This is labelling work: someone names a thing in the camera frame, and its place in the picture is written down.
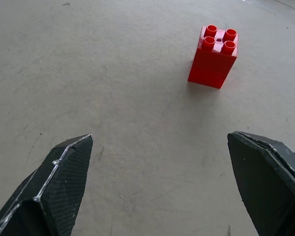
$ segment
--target toy block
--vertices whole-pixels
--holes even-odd
[[[237,48],[234,29],[202,27],[188,81],[220,89],[237,58]]]

